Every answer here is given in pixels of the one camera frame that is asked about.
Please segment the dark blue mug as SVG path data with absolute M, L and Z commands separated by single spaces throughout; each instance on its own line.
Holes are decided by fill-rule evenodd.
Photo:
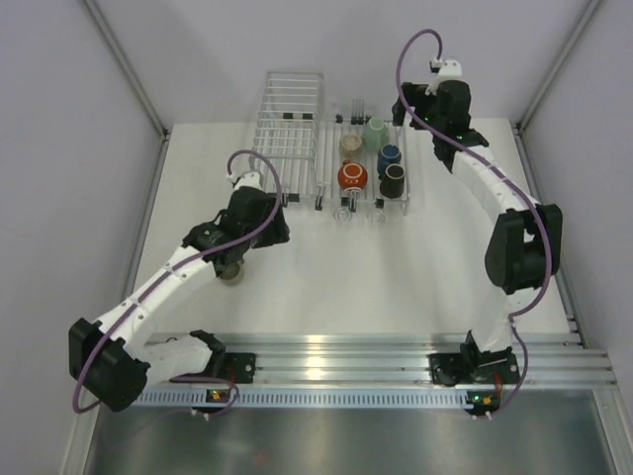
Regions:
M 402 160 L 402 152 L 400 148 L 392 143 L 383 145 L 377 158 L 377 172 L 380 175 L 384 175 L 389 165 L 394 163 L 400 163 Z

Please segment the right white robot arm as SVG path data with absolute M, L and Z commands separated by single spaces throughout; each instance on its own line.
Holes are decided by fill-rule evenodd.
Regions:
M 492 225 L 484 255 L 492 293 L 455 353 L 430 357 L 434 383 L 515 384 L 521 377 L 510 346 L 519 317 L 544 298 L 560 267 L 563 213 L 521 189 L 495 160 L 489 141 L 471 125 L 469 85 L 451 79 L 437 87 L 404 82 L 393 119 L 432 135 L 433 153 L 473 195 Z

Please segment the aluminium rail frame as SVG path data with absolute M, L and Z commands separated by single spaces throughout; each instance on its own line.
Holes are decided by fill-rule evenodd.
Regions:
M 437 334 L 219 333 L 234 352 L 256 355 L 254 381 L 270 386 L 430 387 L 428 356 L 459 349 L 464 337 Z M 585 348 L 575 333 L 529 333 L 524 389 L 616 386 L 603 349 Z

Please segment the brown mug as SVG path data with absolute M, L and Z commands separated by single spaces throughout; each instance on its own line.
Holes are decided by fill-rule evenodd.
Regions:
M 380 193 L 389 199 L 401 198 L 405 192 L 406 171 L 398 163 L 387 166 L 380 183 Z

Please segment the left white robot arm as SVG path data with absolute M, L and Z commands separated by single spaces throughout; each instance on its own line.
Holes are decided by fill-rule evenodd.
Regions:
M 193 330 L 156 344 L 149 340 L 202 287 L 215 279 L 236 279 L 248 251 L 289 241 L 282 201 L 282 192 L 236 186 L 227 206 L 193 227 L 167 262 L 128 298 L 94 321 L 81 318 L 71 326 L 68 365 L 76 413 L 86 410 L 79 402 L 83 391 L 120 412 L 157 383 L 224 377 L 226 348 L 211 332 Z

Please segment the beige speckled cup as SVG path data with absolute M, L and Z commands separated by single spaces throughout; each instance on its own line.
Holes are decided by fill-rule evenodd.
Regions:
M 352 159 L 362 153 L 363 141 L 356 134 L 346 134 L 340 138 L 339 153 L 343 159 Z

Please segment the grey-green small cup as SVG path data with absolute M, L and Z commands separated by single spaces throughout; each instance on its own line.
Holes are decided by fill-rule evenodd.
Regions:
M 244 277 L 243 265 L 243 260 L 228 265 L 220 274 L 220 280 L 223 284 L 227 286 L 238 285 Z

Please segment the teal mug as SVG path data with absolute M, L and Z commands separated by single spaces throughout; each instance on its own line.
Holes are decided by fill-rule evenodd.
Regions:
M 370 118 L 363 127 L 362 140 L 368 149 L 378 151 L 389 140 L 386 122 L 380 118 Z

